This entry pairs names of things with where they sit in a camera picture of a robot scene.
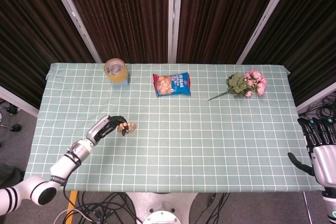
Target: robotic arm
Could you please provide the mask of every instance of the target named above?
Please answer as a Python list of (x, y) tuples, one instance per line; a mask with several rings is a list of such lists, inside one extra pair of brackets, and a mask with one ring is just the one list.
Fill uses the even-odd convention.
[[(75, 142), (51, 167), (48, 182), (41, 177), (32, 176), (13, 187), (0, 189), (0, 216), (16, 210), (23, 199), (30, 199), (37, 205), (52, 201), (58, 188), (66, 186), (71, 173), (92, 153), (92, 148), (122, 123), (127, 123), (122, 116), (104, 116), (88, 131), (84, 140)], [(123, 127), (122, 135), (125, 136), (128, 129), (128, 126)]]
[(322, 198), (326, 204), (330, 223), (336, 223), (336, 136), (324, 120), (298, 119), (306, 137), (311, 166), (299, 162), (288, 153), (291, 162), (300, 170), (316, 178), (324, 187)]

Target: dark curtain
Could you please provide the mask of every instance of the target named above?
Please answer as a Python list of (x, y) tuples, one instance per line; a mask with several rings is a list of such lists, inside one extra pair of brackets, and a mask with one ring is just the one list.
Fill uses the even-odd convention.
[(168, 0), (73, 1), (103, 62), (167, 62)]
[(61, 0), (1, 0), (0, 85), (39, 108), (53, 62), (93, 62)]
[(269, 0), (182, 0), (177, 62), (235, 64)]
[(244, 64), (284, 65), (296, 105), (336, 82), (336, 0), (281, 0)]

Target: snack bag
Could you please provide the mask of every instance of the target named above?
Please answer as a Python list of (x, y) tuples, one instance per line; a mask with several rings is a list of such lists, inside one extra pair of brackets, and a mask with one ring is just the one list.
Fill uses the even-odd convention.
[(174, 74), (172, 76), (158, 76), (153, 74), (156, 96), (169, 94), (190, 94), (190, 78), (188, 73)]

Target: metal base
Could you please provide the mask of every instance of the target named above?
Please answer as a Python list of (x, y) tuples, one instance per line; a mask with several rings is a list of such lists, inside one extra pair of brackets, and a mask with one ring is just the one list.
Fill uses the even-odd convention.
[(127, 193), (143, 224), (189, 224), (189, 212), (197, 193)]

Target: table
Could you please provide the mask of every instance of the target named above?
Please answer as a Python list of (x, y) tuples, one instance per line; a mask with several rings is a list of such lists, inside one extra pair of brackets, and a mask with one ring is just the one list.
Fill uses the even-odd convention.
[[(49, 179), (51, 166), (104, 115), (138, 125), (102, 139), (70, 176), (67, 190), (240, 192), (319, 190), (296, 169), (291, 151), (310, 164), (283, 66), (127, 65), (130, 84), (113, 87), (103, 64), (53, 63), (37, 118), (25, 177)], [(257, 69), (262, 97), (227, 94), (226, 78)], [(157, 98), (152, 74), (189, 72), (191, 97)]]

